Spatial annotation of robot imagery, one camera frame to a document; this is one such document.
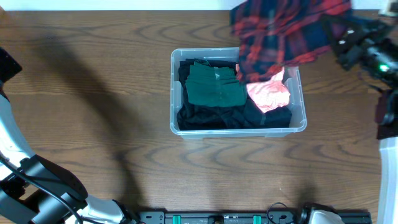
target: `wood grain tabletop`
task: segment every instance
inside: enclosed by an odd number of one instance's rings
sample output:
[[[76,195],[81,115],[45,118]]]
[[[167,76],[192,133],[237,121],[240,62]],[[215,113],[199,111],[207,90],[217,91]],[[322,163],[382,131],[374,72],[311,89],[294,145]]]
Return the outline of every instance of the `wood grain tabletop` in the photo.
[[[238,47],[230,31],[228,11],[7,12],[0,46],[24,70],[5,92],[34,151],[96,197],[170,211],[310,201],[376,221],[378,94],[331,53],[299,68],[302,133],[184,141],[171,132],[170,54]]]

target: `plastic bin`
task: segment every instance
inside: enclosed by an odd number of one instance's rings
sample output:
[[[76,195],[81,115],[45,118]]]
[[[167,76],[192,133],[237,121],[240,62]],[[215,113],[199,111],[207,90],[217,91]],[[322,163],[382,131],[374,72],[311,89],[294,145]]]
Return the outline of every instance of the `plastic bin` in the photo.
[[[178,80],[178,68],[180,61],[185,59],[209,59],[238,62],[239,48],[220,49],[176,49],[171,54],[171,92],[170,92],[170,129],[174,134],[184,139],[222,138],[222,137],[284,137],[290,133],[301,132],[307,127],[307,116],[303,100],[303,90],[300,81],[300,73],[297,67],[286,68],[290,78],[284,83],[290,91],[290,103],[288,108],[292,112],[292,120],[289,128],[271,129],[227,129],[227,130],[198,130],[181,131],[178,128],[177,113],[183,105],[182,86]]]

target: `green folded cloth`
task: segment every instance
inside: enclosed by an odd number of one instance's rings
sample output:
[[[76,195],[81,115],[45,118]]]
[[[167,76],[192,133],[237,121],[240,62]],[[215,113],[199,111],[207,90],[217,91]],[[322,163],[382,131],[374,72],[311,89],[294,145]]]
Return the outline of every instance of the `green folded cloth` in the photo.
[[[209,67],[195,62],[185,82],[193,105],[231,107],[246,104],[248,92],[231,68]]]

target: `white wall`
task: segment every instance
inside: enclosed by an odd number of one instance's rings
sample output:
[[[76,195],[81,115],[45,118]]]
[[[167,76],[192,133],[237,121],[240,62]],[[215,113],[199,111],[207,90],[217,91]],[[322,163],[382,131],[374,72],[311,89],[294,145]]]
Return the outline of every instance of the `white wall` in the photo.
[[[0,0],[5,10],[229,10],[245,0]],[[352,0],[354,9],[381,9],[387,0]]]

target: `folded clothing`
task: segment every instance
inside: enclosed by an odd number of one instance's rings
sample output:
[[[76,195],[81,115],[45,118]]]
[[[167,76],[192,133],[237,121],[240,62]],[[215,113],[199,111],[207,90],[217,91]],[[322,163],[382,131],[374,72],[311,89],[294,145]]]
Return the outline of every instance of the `folded clothing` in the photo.
[[[236,71],[239,71],[239,65],[236,65]],[[249,96],[263,113],[289,104],[289,89],[282,83],[284,73],[285,69],[282,68],[282,71],[272,76],[269,81],[246,85]]]
[[[199,106],[231,107],[246,103],[248,93],[232,68],[211,67],[200,62],[190,66],[185,81],[189,103]]]
[[[263,113],[256,104],[247,97],[245,105],[232,107],[198,106],[189,103],[186,81],[190,75],[190,66],[197,60],[180,62],[179,80],[183,88],[183,106],[178,112],[177,121],[180,130],[212,130],[212,129],[249,129],[249,128],[288,128],[292,112],[280,107]],[[214,67],[234,69],[236,63],[199,60]]]
[[[237,78],[264,82],[283,66],[313,62],[328,51],[322,14],[352,15],[350,0],[247,0],[231,11],[232,33],[241,40]],[[345,27],[333,25],[335,37]]]

